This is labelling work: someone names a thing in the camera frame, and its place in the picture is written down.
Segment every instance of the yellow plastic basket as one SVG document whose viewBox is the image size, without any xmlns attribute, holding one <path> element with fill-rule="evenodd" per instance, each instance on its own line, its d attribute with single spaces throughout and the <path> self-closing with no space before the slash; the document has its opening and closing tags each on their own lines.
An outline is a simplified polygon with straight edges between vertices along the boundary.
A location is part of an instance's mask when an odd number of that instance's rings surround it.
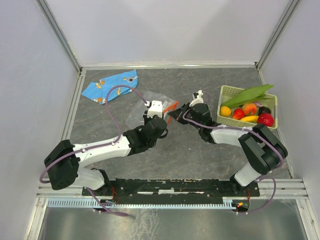
<svg viewBox="0 0 320 240">
<path fill-rule="evenodd" d="M 221 87 L 219 103 L 218 103 L 217 118 L 216 118 L 217 123 L 228 125 L 228 126 L 234 126 L 234 127 L 254 127 L 255 125 L 257 125 L 256 123 L 252 123 L 252 122 L 245 122 L 245 121 L 232 119 L 232 115 L 230 117 L 220 116 L 221 104 L 223 104 L 224 102 L 233 98 L 238 93 L 240 93 L 242 90 L 244 90 L 244 89 L 238 88 L 238 87 L 233 87 L 233 86 L 227 86 L 227 85 L 223 85 Z M 265 95 L 267 98 L 271 98 L 271 99 L 260 100 L 259 103 L 261 103 L 265 107 L 268 107 L 271 110 L 271 115 L 274 118 L 274 124 L 273 124 L 273 126 L 270 126 L 269 129 L 275 130 L 278 128 L 278 98 L 277 98 L 277 96 L 272 95 L 272 94 L 265 94 Z"/>
</svg>

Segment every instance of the white panel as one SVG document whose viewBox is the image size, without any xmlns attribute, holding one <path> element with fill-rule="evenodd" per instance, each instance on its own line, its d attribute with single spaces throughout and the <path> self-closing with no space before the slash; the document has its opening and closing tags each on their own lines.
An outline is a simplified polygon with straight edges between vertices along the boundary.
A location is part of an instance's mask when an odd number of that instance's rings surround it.
<svg viewBox="0 0 320 240">
<path fill-rule="evenodd" d="M 295 176 L 303 178 L 320 219 L 320 1 L 303 0 L 268 61 L 266 83 L 278 97 L 279 129 Z"/>
<path fill-rule="evenodd" d="M 289 0 L 47 0 L 83 67 L 259 60 Z"/>
<path fill-rule="evenodd" d="M 0 7 L 0 233 L 23 239 L 77 73 L 34 0 Z"/>
</svg>

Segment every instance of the yellow lemon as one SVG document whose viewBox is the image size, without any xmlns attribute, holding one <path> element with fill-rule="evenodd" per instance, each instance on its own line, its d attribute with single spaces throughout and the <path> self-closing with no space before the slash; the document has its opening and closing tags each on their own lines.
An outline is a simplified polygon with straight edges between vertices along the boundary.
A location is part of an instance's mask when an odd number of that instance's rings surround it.
<svg viewBox="0 0 320 240">
<path fill-rule="evenodd" d="M 220 116 L 229 117 L 231 115 L 231 110 L 227 106 L 222 106 L 220 108 Z"/>
</svg>

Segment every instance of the banana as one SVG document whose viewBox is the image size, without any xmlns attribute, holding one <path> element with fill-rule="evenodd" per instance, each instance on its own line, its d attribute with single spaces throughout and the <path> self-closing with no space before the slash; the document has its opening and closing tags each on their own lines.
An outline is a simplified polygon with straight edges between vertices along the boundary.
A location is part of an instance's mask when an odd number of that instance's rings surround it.
<svg viewBox="0 0 320 240">
<path fill-rule="evenodd" d="M 249 123 L 256 123 L 258 120 L 259 116 L 253 115 L 253 116 L 245 116 L 240 119 L 240 121 L 243 122 L 249 122 Z"/>
</svg>

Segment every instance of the gray floor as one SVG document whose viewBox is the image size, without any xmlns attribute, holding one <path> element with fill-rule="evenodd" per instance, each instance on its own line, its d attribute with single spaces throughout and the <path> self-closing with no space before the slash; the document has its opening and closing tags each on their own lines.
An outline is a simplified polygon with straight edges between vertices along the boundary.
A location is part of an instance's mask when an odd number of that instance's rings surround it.
<svg viewBox="0 0 320 240">
<path fill-rule="evenodd" d="M 252 209 L 263 205 L 252 200 Z M 39 240 L 307 240 L 295 200 L 274 200 L 259 213 L 216 209 L 47 208 Z"/>
<path fill-rule="evenodd" d="M 90 82 L 126 72 L 125 70 L 89 70 L 83 90 Z M 192 69 L 138 69 L 137 90 L 162 93 L 179 101 L 179 105 L 192 100 L 192 93 L 199 89 L 211 94 L 209 108 L 214 119 L 222 85 L 250 88 L 261 85 L 255 68 L 192 68 Z M 122 131 L 128 130 L 126 118 L 139 100 L 133 92 L 117 97 L 110 102 L 110 110 Z M 156 147 L 144 153 L 125 158 L 113 158 L 95 163 L 90 168 L 104 169 L 111 179 L 228 179 L 248 160 L 241 148 L 226 144 L 203 142 L 197 130 L 190 125 L 172 121 L 169 134 L 160 139 Z M 105 105 L 80 97 L 72 132 L 71 142 L 91 143 L 113 138 L 117 129 L 111 121 Z M 275 170 L 272 176 L 290 178 L 286 165 Z"/>
</svg>

